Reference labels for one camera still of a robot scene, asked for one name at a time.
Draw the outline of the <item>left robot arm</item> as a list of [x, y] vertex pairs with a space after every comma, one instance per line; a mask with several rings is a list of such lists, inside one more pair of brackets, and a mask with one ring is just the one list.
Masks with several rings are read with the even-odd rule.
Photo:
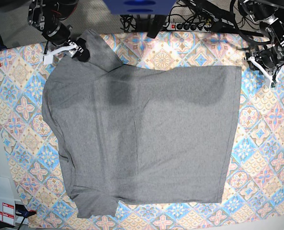
[[240, 14], [257, 23], [261, 34], [269, 39], [259, 42], [240, 32], [241, 37], [250, 45], [246, 58], [255, 58], [270, 73], [278, 71], [284, 65], [284, 23], [275, 13], [279, 8], [284, 8], [284, 5], [267, 0], [239, 0], [238, 8]]

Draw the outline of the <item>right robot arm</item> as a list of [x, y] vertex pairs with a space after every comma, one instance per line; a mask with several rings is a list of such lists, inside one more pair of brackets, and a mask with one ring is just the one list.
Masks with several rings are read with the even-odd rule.
[[30, 3], [28, 23], [47, 40], [43, 53], [45, 65], [51, 64], [54, 56], [62, 52], [69, 53], [71, 58], [80, 62], [89, 60], [86, 41], [71, 38], [72, 27], [62, 23], [75, 11], [77, 5], [77, 0], [33, 0]]

